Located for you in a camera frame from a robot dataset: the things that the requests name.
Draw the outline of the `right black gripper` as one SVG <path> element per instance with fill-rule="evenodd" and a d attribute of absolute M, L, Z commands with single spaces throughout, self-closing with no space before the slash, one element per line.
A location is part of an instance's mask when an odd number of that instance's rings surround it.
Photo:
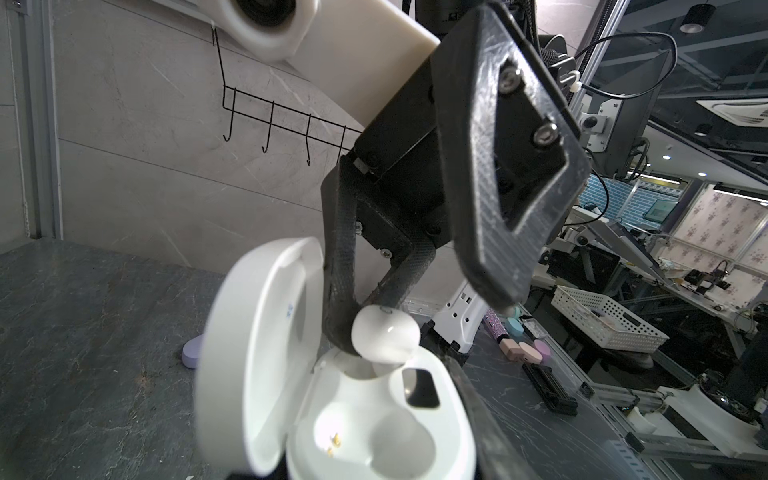
<path fill-rule="evenodd" d="M 363 307 L 398 308 L 452 241 L 496 311 L 523 301 L 590 174 L 575 121 L 508 10 L 468 11 L 321 186 L 322 331 L 355 356 Z"/>

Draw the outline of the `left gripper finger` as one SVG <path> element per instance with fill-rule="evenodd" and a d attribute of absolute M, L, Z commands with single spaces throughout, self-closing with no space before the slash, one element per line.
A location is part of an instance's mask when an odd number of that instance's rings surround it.
<path fill-rule="evenodd" d="M 469 420 L 476 447 L 475 479 L 527 479 L 528 465 L 514 450 L 461 365 L 451 357 L 443 364 Z"/>

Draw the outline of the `white earbud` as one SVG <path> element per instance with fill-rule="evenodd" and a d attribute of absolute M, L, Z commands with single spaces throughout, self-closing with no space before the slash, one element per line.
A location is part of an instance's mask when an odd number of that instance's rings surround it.
<path fill-rule="evenodd" d="M 416 352 L 420 328 L 406 312 L 368 305 L 356 315 L 351 330 L 355 351 L 365 360 L 386 365 L 401 365 Z"/>

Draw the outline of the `white earbud charging case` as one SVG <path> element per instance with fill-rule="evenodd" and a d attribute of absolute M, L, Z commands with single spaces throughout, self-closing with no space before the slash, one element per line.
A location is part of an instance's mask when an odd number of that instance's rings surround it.
<path fill-rule="evenodd" d="M 471 479 L 476 447 L 444 364 L 319 349 L 323 253 L 313 237 L 245 254 L 209 313 L 195 376 L 195 437 L 230 473 L 291 479 Z"/>

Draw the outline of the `purple earbud charging case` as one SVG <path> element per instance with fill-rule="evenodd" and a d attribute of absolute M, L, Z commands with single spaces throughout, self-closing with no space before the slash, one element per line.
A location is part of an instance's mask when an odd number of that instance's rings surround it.
<path fill-rule="evenodd" d="M 181 361 L 186 368 L 195 370 L 198 367 L 198 363 L 201 355 L 202 340 L 203 340 L 203 336 L 198 335 L 188 340 L 183 345 L 182 353 L 181 353 Z"/>

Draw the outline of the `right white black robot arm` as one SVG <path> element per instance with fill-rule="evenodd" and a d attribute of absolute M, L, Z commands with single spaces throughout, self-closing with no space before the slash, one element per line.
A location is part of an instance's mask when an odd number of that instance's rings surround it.
<path fill-rule="evenodd" d="M 325 178 L 323 330 L 343 351 L 355 316 L 401 306 L 445 244 L 465 281 L 425 331 L 446 353 L 527 297 L 590 173 L 560 78 L 573 60 L 535 15 L 466 11 Z"/>

